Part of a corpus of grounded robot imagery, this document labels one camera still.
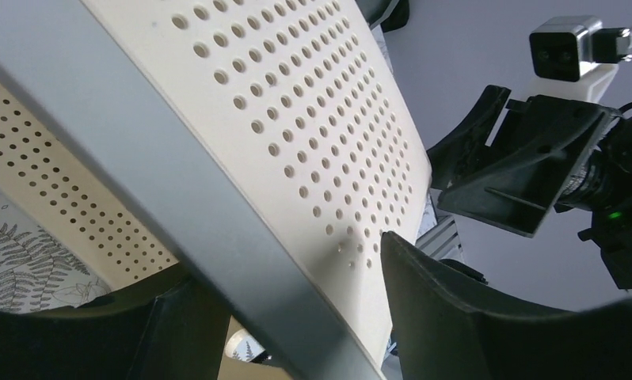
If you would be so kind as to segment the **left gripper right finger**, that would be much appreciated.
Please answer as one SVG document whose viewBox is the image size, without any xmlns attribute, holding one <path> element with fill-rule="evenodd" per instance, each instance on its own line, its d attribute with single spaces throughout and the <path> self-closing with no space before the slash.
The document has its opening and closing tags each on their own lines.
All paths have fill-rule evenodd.
<svg viewBox="0 0 632 380">
<path fill-rule="evenodd" d="M 529 302 L 393 232 L 380 258 L 406 379 L 632 379 L 632 298 L 581 312 Z"/>
</svg>

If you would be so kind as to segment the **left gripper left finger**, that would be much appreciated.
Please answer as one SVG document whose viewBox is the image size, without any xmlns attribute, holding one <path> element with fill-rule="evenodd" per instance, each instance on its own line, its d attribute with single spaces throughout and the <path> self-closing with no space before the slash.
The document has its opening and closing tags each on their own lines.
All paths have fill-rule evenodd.
<svg viewBox="0 0 632 380">
<path fill-rule="evenodd" d="M 229 321 L 185 272 L 78 308 L 0 312 L 0 379 L 215 379 Z"/>
</svg>

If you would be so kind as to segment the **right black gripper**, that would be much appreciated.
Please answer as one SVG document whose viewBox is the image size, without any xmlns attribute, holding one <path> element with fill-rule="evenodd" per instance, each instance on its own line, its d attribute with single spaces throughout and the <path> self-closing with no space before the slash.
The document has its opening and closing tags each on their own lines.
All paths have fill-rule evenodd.
<svg viewBox="0 0 632 380">
<path fill-rule="evenodd" d="M 426 150 L 441 208 L 531 238 L 615 111 L 488 85 L 463 120 Z"/>
</svg>

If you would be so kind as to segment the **cream perforated plastic basket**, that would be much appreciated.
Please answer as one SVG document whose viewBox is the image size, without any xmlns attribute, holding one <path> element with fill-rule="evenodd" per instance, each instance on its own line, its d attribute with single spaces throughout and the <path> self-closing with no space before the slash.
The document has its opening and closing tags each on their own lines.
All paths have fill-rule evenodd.
<svg viewBox="0 0 632 380">
<path fill-rule="evenodd" d="M 354 1 L 0 1 L 0 189 L 110 287 L 184 265 L 296 379 L 380 379 L 431 166 Z"/>
</svg>

